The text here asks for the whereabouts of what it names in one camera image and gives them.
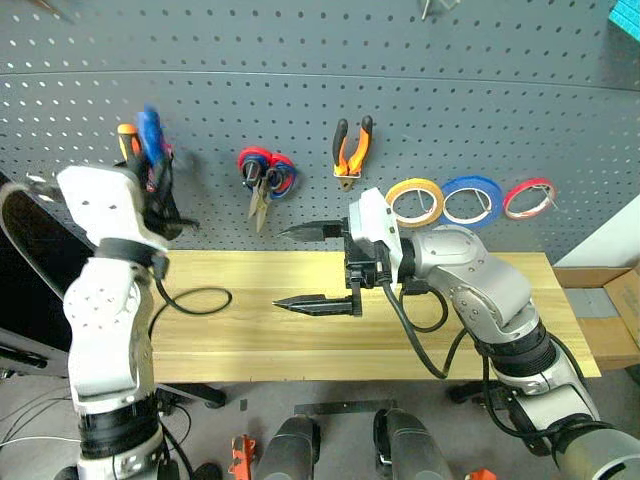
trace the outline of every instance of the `scissors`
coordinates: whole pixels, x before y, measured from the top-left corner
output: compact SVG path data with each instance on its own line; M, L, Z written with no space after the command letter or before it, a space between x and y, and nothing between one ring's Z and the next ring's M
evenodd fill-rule
M245 148L238 156L238 169L251 189L249 218L256 217L256 231L260 232L273 200L286 197L292 190L297 171L293 162L280 153L260 147Z

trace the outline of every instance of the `black cable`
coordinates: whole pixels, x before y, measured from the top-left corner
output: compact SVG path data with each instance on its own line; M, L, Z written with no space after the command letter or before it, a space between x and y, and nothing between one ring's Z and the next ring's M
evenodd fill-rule
M187 412L186 408L181 407L180 405L174 405L174 408L177 408L178 410L182 410L184 414L187 416L187 431L184 433L184 435L178 442L178 445L182 446L182 443L187 439L187 437L189 436L189 433L191 433L191 424L192 424L191 415L189 415L189 412Z
M400 290L400 295L398 296L398 301L400 302L400 305L402 305L403 310L404 310L405 290L406 290L406 285L403 285L402 289ZM431 287L427 287L425 293L433 293L436 296L436 298L440 301L440 307L442 308L442 316L440 317L440 320L438 320L436 323L434 323L429 327L420 327L415 323L413 323L411 320L409 320L409 324L411 325L411 327L413 327L413 329L416 332L431 333L431 332L435 332L446 323L447 318L449 318L449 305L447 305L447 301L439 291Z
M413 326L412 326L413 324L411 323L411 321L407 317L407 314L404 311L404 308L402 308L402 305L400 304L400 302L398 301L398 299L394 295L393 290L391 289L391 284L389 282L382 282L382 289L384 290L384 294L387 296L387 299L389 300L389 303L391 304L391 306L395 310L396 315L398 315L398 318L400 319L400 323L402 323L402 327L404 328L404 331L407 334L407 337L409 338L409 342L411 343L411 346L413 347L413 350L416 352L416 355L418 355L418 358L420 359L422 364L436 378L439 378L439 379L442 379L442 380L447 378L447 376L449 375L449 369L451 368L451 363L453 362L453 358L454 358L454 356L456 354L458 346L460 345L460 342L462 341L462 339L466 335L467 331L465 329L462 329L458 333L456 338L453 340L453 343L451 344L451 347L449 348L449 353L447 354L447 358L446 358L446 360L444 362L444 366L442 368L442 371L440 371L433 364L433 362L429 358L429 355L427 355L427 352L425 352L424 348L422 347L422 344L420 343L420 340L418 339L416 333L413 330Z
M32 407L30 407L29 409L27 409L26 411L24 411L18 418L16 418L14 420L14 422L11 424L11 426L9 427L9 429L7 430L7 433L5 433L4 438L2 439L2 443L13 439L18 432L20 432L20 430L22 430L24 427L26 427L29 423L31 423L36 417L40 416L42 413L44 413L45 411L49 410L51 407L57 405L58 403L60 403L63 400L71 400L70 397L58 397L58 398L49 398L47 400L43 400L41 402L36 403L35 405L33 405ZM33 416L31 416L28 420L26 420L22 425L20 425L20 427L18 427L15 431L13 430L14 428L16 428L16 426L18 425L18 423L20 422L20 420L22 420L26 415L28 415L29 413L31 413L33 410L35 410L36 408L38 408L39 406L45 404L45 403L49 403L49 402L53 402L50 403L49 405L47 405L46 407L40 409L37 413L35 413Z
M551 340L553 340L560 347L560 349L565 353L565 355L569 359L569 362L571 362L571 366L576 371L576 375L578 376L578 380L580 380L580 383L582 384L582 386L584 388L587 388L587 381L584 378L584 373L582 373L582 369L580 368L580 364L576 360L576 357L573 356L573 353L571 352L569 347L567 347L562 342L562 340L560 340L558 337L556 337L553 333L549 332L548 330L547 330L547 333L549 334L549 337L551 337Z
M507 435L511 435L512 437L522 438L525 440L535 440L542 437L549 437L552 435L556 435L560 433L561 430L567 428L568 426L562 423L558 423L553 427L545 428L544 430L537 430L535 432L520 432L519 430L514 430L513 428L508 427L498 418L496 414L495 407L493 406L493 400L491 399L491 393L489 392L489 357L482 356L482 395L484 397L484 403L487 407L487 412L489 412L489 417L493 423L495 423L496 427L502 430ZM601 422L597 420L590 420L586 422L581 422L579 424L580 427L587 426L596 426L601 428L613 428L613 426L606 422Z
M57 387L54 388L52 390L49 390L48 392L44 392L40 395L38 395L37 397L32 398L31 400L29 400L28 402L22 404L20 407L16 408L14 411L12 411L11 413L6 414L4 417L0 418L0 423L4 422L7 418L9 418L10 416L18 413L20 410L22 410L23 408L25 408L27 405L31 405L33 402L35 402L36 400L40 400L42 397L46 397L47 395L53 393L53 392L57 392L59 390L68 390L69 386L66 385L64 387Z
M159 280L156 281L156 286L158 287L158 292L160 293L160 296L163 298L163 300L166 303L162 307L160 307L158 309L158 311L155 313L155 315L153 316L153 318L149 322L149 338L151 338L151 335L153 334L153 329L155 327L156 322L158 321L158 318L160 317L162 312L164 312L167 309L167 307L169 307L169 306L175 308L179 312L186 313L188 315L211 315L211 314L214 314L214 313L218 313L221 310L224 310L225 308L227 308L229 306L229 304L231 303L231 301L233 300L232 293L229 290L227 290L226 288L223 288L223 287L192 288L191 290L186 290L186 291L184 291L182 293L179 293L175 297L171 298L169 296L169 294L167 293L167 291L164 289L164 286L162 285L162 283ZM227 295L227 301L223 305L221 305L219 307L216 307L216 308L211 309L211 310L206 310L206 311L189 310L189 309L184 308L183 306L181 306L181 305L176 303L176 300L179 300L180 298L186 297L186 296L194 294L194 293L206 292L206 291L225 293Z
M118 475L116 474L116 456L111 457L111 473L113 473L113 480L118 480Z
M162 454L164 455L164 461L166 465L169 465L171 461L171 454L169 453L169 445L167 445L167 439L162 439Z
M160 424L162 425L162 431L164 433L164 436L171 442L171 444L173 445L173 448L175 448L176 453L180 457L180 460L182 460L182 463L184 464L184 468L187 471L187 477L189 478L189 480L193 480L193 467L191 466L191 463L189 462L187 455L184 453L184 450L182 449L180 444L176 442L175 437L171 434L171 432L165 426L165 424L162 422L160 422Z

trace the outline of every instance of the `orange-handled pliers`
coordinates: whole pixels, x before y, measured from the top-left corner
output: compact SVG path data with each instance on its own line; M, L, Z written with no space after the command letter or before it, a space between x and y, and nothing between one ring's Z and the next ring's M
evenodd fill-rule
M373 139L373 118L366 115L360 123L360 138L358 148L349 160L344 156L344 147L347 143L347 131L349 124L342 118L338 121L336 133L333 136L333 175L338 177L344 191L351 190L356 178L362 174L362 165L369 152Z

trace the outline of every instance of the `pegboard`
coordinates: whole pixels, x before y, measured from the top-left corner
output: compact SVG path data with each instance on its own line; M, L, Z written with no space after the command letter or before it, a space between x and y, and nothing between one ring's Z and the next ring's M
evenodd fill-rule
M480 174L506 192L547 176L557 208L479 235L490 250L558 260L638 193L640 48L607 22L607 2L432 4L422 22L414 1L59 0L69 22L11 3L0 18L0 169L22 180L120 161L116 126L149 102L176 147L178 207L202 224L177 248L339 250L274 235L345 216L366 188L409 177ZM365 114L374 142L344 193L331 139L340 117L354 137ZM261 234L235 167L251 144L301 173ZM72 228L64 208L45 208Z

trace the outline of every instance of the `yellow tape roll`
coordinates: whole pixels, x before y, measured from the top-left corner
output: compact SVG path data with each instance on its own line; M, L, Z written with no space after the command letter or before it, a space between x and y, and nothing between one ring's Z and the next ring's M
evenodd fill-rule
M410 218L399 215L394 210L393 206L398 198L409 192L426 193L433 200L433 206L427 210L424 215L420 215L419 217ZM393 210L393 213L396 215L398 225L401 227L415 228L433 223L442 214L442 208L444 207L444 196L442 195L442 190L440 190L438 185L426 178L410 178L409 180L396 183L389 189L384 198L391 206L391 210Z

